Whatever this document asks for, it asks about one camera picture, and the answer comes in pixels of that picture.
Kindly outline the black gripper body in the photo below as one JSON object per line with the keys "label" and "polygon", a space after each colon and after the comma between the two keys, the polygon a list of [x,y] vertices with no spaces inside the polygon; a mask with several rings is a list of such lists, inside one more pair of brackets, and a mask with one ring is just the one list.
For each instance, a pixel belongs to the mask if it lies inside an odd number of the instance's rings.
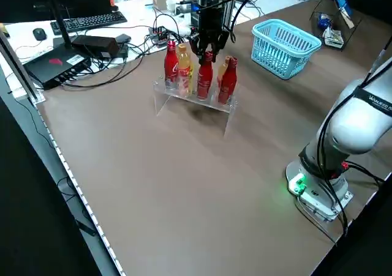
{"label": "black gripper body", "polygon": [[200,37],[220,36],[225,32],[223,6],[200,9],[198,12],[198,33]]}

